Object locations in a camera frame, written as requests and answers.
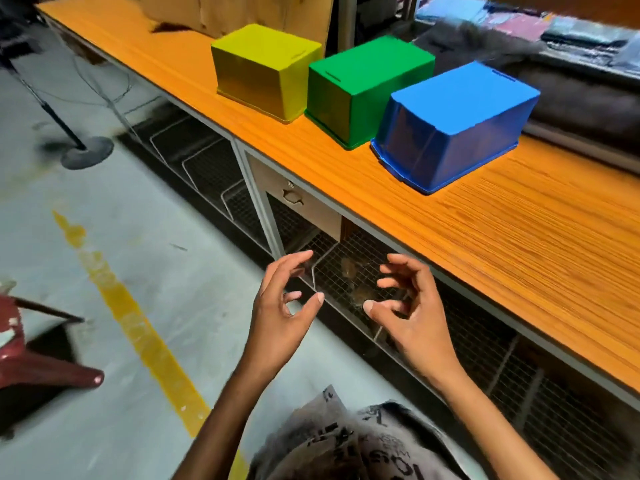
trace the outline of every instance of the person's right arm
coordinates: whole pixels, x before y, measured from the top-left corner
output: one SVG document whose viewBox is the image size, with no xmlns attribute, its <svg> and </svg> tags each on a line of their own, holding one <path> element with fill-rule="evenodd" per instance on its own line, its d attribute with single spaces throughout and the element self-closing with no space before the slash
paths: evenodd
<svg viewBox="0 0 640 480">
<path fill-rule="evenodd" d="M 385 327 L 416 370 L 444 396 L 467 427 L 500 480 L 557 480 L 498 408 L 464 371 L 451 343 L 444 308 L 429 267 L 389 254 L 382 288 L 406 289 L 410 302 L 367 301 L 364 310 Z M 408 319 L 396 316 L 406 315 Z"/>
</svg>

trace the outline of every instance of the yellow tape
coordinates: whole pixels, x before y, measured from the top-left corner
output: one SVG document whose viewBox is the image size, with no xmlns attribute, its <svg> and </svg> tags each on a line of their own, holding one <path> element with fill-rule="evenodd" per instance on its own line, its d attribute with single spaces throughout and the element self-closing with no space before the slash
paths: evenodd
<svg viewBox="0 0 640 480">
<path fill-rule="evenodd" d="M 198 393 L 178 361 L 157 334 L 148 318 L 127 288 L 118 281 L 107 261 L 97 251 L 83 249 L 86 231 L 82 226 L 69 224 L 66 217 L 53 211 L 65 239 L 77 250 L 89 279 L 95 284 L 113 318 L 138 353 L 140 360 L 160 384 L 164 395 L 180 416 L 184 427 L 194 438 L 209 415 L 209 407 Z M 249 471 L 240 452 L 236 453 L 229 480 L 243 480 Z"/>
</svg>

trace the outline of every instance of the red chair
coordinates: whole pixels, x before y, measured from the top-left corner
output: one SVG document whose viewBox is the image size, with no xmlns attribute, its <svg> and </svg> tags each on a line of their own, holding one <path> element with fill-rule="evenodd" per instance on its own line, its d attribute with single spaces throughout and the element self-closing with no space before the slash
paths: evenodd
<svg viewBox="0 0 640 480">
<path fill-rule="evenodd" d="M 0 388 L 14 384 L 41 384 L 94 388 L 104 380 L 104 372 L 72 362 L 36 354 L 27 350 L 20 309 L 27 308 L 64 318 L 68 322 L 84 322 L 83 318 L 23 298 L 0 294 Z"/>
</svg>

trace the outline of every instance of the plastic bin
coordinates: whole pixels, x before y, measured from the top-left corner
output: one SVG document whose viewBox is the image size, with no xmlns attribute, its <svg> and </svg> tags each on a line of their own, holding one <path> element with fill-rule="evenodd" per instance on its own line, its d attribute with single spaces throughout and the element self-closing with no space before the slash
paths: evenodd
<svg viewBox="0 0 640 480">
<path fill-rule="evenodd" d="M 218 93 L 290 123 L 307 106 L 308 67 L 322 44 L 251 24 L 211 44 Z"/>
<path fill-rule="evenodd" d="M 473 62 L 391 95 L 373 151 L 430 194 L 518 145 L 540 92 Z"/>
<path fill-rule="evenodd" d="M 386 36 L 309 66 L 306 115 L 347 150 L 376 135 L 392 92 L 428 79 L 435 57 Z"/>
</svg>

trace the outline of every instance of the person's left hand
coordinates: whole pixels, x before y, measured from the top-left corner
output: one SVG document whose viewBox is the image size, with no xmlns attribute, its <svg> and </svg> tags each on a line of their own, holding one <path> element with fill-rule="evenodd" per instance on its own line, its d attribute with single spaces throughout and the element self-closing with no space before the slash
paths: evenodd
<svg viewBox="0 0 640 480">
<path fill-rule="evenodd" d="M 266 386 L 298 349 L 318 310 L 324 293 L 316 293 L 292 315 L 287 303 L 302 296 L 300 291 L 284 293 L 290 278 L 302 275 L 304 262 L 313 251 L 290 254 L 267 266 L 253 302 L 249 337 L 238 368 Z"/>
</svg>

